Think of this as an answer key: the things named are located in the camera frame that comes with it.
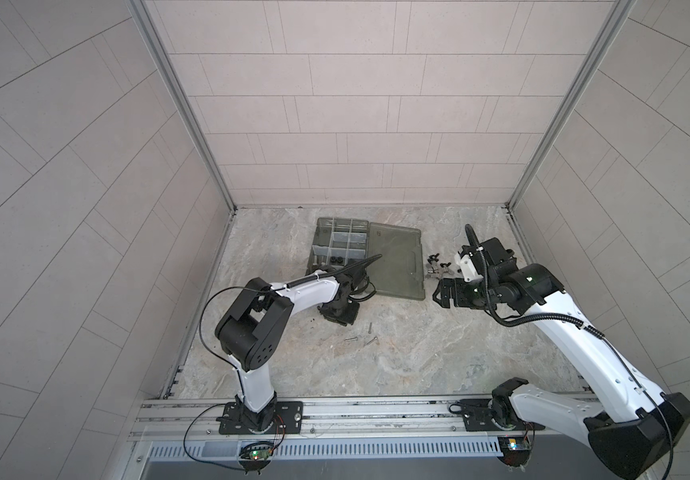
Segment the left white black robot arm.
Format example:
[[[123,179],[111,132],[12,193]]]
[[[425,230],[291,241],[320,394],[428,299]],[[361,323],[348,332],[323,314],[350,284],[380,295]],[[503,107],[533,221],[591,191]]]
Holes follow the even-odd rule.
[[[236,286],[238,296],[214,329],[220,351],[209,346],[203,322],[198,322],[202,346],[232,367],[238,378],[239,392],[218,418],[221,435],[301,431],[304,404],[278,399],[269,361],[290,318],[298,313],[315,307],[328,321],[353,324],[360,304],[373,296],[364,293],[370,285],[367,268],[380,258],[376,254],[344,267],[326,267],[286,283],[269,283],[257,277]]]

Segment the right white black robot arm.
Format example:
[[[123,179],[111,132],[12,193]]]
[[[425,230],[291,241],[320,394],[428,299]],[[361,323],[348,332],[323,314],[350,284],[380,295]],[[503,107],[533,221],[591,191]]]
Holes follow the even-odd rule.
[[[629,362],[581,312],[545,266],[518,267],[512,250],[496,237],[479,241],[471,225],[455,256],[461,275],[442,278],[433,293],[439,306],[478,310],[498,325],[536,325],[581,374],[597,400],[585,403],[513,377],[491,392],[487,408],[501,430],[534,425],[587,446],[622,479],[636,479],[661,458],[675,460],[675,447],[690,424],[690,401],[665,392]]]

